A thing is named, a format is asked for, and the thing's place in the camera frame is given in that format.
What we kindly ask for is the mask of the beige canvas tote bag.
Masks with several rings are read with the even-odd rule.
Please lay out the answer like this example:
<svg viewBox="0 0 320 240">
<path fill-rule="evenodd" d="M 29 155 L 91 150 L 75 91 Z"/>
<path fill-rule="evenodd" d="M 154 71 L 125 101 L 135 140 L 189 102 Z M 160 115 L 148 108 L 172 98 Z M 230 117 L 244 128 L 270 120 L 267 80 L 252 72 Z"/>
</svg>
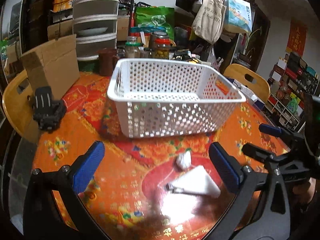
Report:
<svg viewBox="0 0 320 240">
<path fill-rule="evenodd" d="M 225 19 L 225 0 L 202 0 L 191 26 L 196 36 L 214 44 L 221 36 Z"/>
</svg>

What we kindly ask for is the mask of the green lid glass jar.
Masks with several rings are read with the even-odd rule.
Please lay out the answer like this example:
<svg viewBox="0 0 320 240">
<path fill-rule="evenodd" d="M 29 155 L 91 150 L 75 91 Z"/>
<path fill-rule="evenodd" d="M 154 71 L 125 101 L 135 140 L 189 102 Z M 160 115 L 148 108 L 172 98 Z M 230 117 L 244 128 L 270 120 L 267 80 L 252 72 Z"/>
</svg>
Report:
<svg viewBox="0 0 320 240">
<path fill-rule="evenodd" d="M 126 42 L 125 43 L 125 57 L 126 58 L 140 58 L 140 43 Z"/>
</svg>

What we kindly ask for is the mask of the brown cardboard box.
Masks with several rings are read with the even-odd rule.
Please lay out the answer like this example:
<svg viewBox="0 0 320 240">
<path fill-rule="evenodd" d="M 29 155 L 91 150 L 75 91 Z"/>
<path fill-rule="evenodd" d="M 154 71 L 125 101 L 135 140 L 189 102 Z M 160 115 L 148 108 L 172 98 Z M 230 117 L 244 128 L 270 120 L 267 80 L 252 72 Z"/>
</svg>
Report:
<svg viewBox="0 0 320 240">
<path fill-rule="evenodd" d="M 61 99 L 80 78 L 75 35 L 50 40 L 27 51 L 20 60 L 33 91 L 49 86 L 55 100 Z"/>
</svg>

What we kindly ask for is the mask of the red wall banner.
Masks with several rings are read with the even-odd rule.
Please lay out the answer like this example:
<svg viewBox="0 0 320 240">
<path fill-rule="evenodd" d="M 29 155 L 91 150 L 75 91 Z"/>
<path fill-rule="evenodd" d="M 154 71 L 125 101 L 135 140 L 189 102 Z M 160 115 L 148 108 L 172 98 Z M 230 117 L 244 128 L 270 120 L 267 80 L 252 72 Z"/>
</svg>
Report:
<svg viewBox="0 0 320 240">
<path fill-rule="evenodd" d="M 306 25 L 297 20 L 291 20 L 286 52 L 294 52 L 302 57 L 305 49 L 307 33 L 308 28 Z"/>
</svg>

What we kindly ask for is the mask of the red floral tablecloth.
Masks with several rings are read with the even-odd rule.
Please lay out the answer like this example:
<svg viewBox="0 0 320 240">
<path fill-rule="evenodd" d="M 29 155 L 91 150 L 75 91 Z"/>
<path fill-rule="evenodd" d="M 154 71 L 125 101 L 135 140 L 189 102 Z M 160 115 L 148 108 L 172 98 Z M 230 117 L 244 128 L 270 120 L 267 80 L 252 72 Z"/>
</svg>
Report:
<svg viewBox="0 0 320 240">
<path fill-rule="evenodd" d="M 65 94 L 67 112 L 58 130 L 43 133 L 33 167 L 44 172 L 70 165 L 96 140 L 105 156 L 80 199 L 113 239 L 201 239 L 217 222 L 233 195 L 213 167 L 208 148 L 219 142 L 242 165 L 264 167 L 243 155 L 250 142 L 275 154 L 287 146 L 259 132 L 264 116 L 249 103 L 235 109 L 215 133 L 155 139 L 129 139 L 120 128 L 114 103 L 106 92 L 109 78 L 83 72 Z M 221 190 L 219 198 L 173 194 L 165 185 L 180 177 L 176 157 L 191 152 L 192 167 L 202 166 Z"/>
</svg>

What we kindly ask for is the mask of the green plastic packet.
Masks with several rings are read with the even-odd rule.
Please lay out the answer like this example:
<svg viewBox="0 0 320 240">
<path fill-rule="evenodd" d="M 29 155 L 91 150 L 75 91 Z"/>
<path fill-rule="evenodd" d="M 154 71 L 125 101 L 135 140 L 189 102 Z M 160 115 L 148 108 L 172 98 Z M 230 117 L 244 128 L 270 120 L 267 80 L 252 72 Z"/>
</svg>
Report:
<svg viewBox="0 0 320 240">
<path fill-rule="evenodd" d="M 141 111 L 143 109 L 145 109 L 148 106 L 147 102 L 135 102 L 133 109 L 135 111 Z"/>
</svg>

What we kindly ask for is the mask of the blue illustrated paper bag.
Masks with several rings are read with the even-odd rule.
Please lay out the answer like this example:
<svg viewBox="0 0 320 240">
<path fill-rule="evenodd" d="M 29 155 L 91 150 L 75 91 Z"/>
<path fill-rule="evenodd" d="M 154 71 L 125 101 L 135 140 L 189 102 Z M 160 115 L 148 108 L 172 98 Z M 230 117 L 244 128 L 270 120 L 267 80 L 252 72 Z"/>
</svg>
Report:
<svg viewBox="0 0 320 240">
<path fill-rule="evenodd" d="M 250 34 L 252 31 L 251 5 L 244 0 L 225 0 L 224 29 L 235 34 Z"/>
</svg>

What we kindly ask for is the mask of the green shopping bag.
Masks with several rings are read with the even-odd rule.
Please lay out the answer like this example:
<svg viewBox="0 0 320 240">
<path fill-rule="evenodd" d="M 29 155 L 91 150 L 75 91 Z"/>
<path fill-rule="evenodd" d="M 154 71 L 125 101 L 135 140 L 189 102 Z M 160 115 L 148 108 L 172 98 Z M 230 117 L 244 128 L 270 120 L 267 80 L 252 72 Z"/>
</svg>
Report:
<svg viewBox="0 0 320 240">
<path fill-rule="evenodd" d="M 164 30 L 171 40 L 175 32 L 175 9 L 170 7 L 136 7 L 135 26 Z"/>
</svg>

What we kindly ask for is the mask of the black phone stand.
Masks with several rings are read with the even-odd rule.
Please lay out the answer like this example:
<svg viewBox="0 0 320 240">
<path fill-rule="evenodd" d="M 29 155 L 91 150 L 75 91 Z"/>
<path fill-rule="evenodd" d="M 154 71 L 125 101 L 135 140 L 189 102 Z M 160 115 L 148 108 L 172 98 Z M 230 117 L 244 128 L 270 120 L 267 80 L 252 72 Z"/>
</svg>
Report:
<svg viewBox="0 0 320 240">
<path fill-rule="evenodd" d="M 50 86 L 35 90 L 35 109 L 33 120 L 41 131 L 52 133 L 60 127 L 67 108 L 63 100 L 53 100 Z"/>
</svg>

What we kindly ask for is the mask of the right wooden chair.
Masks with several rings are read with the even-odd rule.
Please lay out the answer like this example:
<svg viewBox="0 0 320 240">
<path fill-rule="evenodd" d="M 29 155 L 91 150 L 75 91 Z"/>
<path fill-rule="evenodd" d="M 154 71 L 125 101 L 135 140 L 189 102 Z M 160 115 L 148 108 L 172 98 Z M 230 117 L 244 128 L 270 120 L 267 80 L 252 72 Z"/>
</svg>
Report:
<svg viewBox="0 0 320 240">
<path fill-rule="evenodd" d="M 230 64 L 223 72 L 225 77 L 236 79 L 242 85 L 249 88 L 263 103 L 267 103 L 270 97 L 270 86 L 267 81 L 240 64 Z"/>
</svg>

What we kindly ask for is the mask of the red lid pickle jar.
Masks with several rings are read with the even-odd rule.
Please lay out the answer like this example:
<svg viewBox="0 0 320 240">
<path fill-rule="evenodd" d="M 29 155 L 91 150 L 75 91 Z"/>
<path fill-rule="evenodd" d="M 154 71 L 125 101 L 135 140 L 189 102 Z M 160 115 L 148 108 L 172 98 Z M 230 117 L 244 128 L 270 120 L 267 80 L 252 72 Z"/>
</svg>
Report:
<svg viewBox="0 0 320 240">
<path fill-rule="evenodd" d="M 171 44 L 168 38 L 157 38 L 153 45 L 156 59 L 169 59 Z"/>
</svg>

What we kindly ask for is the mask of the white perforated plastic basket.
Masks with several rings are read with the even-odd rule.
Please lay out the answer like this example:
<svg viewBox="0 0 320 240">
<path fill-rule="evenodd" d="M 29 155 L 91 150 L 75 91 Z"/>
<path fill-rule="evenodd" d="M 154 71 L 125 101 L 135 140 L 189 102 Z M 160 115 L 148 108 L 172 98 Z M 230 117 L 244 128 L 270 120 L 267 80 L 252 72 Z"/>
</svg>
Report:
<svg viewBox="0 0 320 240">
<path fill-rule="evenodd" d="M 121 59 L 107 96 L 128 138 L 173 137 L 218 130 L 246 97 L 214 68 L 161 59 Z M 135 102 L 148 106 L 135 111 Z"/>
</svg>

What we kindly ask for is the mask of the brown ceramic cup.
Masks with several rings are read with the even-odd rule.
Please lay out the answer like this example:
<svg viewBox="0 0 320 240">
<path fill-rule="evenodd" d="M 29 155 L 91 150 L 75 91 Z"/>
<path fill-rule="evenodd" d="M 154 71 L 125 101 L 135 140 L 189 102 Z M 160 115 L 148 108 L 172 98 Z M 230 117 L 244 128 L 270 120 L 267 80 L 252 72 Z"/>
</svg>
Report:
<svg viewBox="0 0 320 240">
<path fill-rule="evenodd" d="M 104 48 L 98 51 L 99 74 L 101 76 L 112 76 L 115 66 L 120 59 L 116 49 Z"/>
</svg>

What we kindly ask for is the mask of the white cloth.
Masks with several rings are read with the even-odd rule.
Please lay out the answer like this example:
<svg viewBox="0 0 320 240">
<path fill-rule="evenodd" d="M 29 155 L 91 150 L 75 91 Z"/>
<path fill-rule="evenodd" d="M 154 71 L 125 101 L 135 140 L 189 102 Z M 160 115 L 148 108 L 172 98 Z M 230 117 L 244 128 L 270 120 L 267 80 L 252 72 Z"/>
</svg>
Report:
<svg viewBox="0 0 320 240">
<path fill-rule="evenodd" d="M 202 165 L 167 183 L 165 188 L 173 193 L 210 196 L 213 198 L 218 198 L 221 194 L 220 188 Z"/>
</svg>

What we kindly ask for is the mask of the shelf with boxes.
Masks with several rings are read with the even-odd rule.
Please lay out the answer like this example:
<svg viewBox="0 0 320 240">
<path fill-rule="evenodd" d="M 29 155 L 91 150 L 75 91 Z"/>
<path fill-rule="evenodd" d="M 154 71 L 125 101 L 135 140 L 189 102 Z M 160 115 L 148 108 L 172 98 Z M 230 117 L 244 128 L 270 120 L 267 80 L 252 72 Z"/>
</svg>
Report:
<svg viewBox="0 0 320 240">
<path fill-rule="evenodd" d="M 297 53 L 274 65 L 268 79 L 271 94 L 264 110 L 276 125 L 300 132 L 305 125 L 304 94 L 319 96 L 319 74 Z"/>
</svg>

